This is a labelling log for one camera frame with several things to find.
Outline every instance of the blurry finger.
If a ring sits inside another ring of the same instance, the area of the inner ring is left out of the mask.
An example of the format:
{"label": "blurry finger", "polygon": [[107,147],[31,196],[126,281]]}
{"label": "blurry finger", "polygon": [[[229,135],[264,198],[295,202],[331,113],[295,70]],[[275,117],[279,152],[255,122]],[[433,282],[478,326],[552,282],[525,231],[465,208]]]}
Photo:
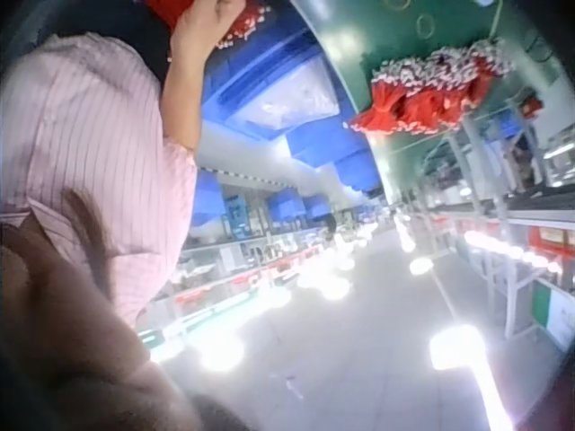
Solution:
{"label": "blurry finger", "polygon": [[41,236],[1,224],[2,245],[23,260],[32,278],[41,277],[59,259],[58,254]]}

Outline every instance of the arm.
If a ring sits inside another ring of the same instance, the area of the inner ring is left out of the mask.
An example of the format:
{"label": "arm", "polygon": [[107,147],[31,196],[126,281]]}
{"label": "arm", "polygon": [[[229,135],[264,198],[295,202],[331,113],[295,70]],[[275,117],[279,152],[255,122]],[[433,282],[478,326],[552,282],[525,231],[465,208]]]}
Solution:
{"label": "arm", "polygon": [[173,31],[160,111],[164,134],[188,150],[199,141],[206,61],[244,7],[245,0],[195,0]]}
{"label": "arm", "polygon": [[160,101],[164,134],[195,151],[201,132],[201,89],[204,65],[182,70],[170,65]]}

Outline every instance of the hand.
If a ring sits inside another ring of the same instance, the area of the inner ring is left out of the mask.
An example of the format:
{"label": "hand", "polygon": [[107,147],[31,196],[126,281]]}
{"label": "hand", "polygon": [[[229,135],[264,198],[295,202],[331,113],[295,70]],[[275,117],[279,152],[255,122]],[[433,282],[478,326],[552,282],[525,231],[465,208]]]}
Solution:
{"label": "hand", "polygon": [[245,8],[245,0],[195,0],[178,20],[171,39],[172,63],[203,68],[215,45]]}

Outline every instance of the striped shirt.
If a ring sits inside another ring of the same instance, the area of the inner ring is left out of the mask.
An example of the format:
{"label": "striped shirt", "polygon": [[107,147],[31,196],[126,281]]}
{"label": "striped shirt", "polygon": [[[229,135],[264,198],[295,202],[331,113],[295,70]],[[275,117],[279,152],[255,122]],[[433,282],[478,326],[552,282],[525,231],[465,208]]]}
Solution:
{"label": "striped shirt", "polygon": [[89,274],[63,190],[90,196],[107,234],[114,304],[134,324],[173,271],[191,219],[196,166],[163,137],[160,85],[128,45],[52,37],[0,95],[0,220],[33,213],[58,252]]}

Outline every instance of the person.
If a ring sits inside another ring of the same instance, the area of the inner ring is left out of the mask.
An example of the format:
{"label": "person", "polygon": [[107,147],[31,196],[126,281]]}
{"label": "person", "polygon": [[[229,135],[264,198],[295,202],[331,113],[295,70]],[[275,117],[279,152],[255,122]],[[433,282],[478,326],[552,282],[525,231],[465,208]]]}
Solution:
{"label": "person", "polygon": [[[170,38],[163,83],[132,47],[94,33],[51,36],[3,79],[0,221],[33,227],[98,284],[108,280],[129,325],[187,236],[204,67],[244,6],[196,0]],[[78,234],[69,189],[98,215],[102,243]]]}
{"label": "person", "polygon": [[[66,199],[96,229],[90,236],[102,236],[83,200],[73,192]],[[1,238],[0,374],[2,392],[10,391],[3,407],[12,406],[1,427],[40,429],[39,420],[41,429],[249,431],[214,400],[175,386],[94,279],[47,235],[2,224]]]}

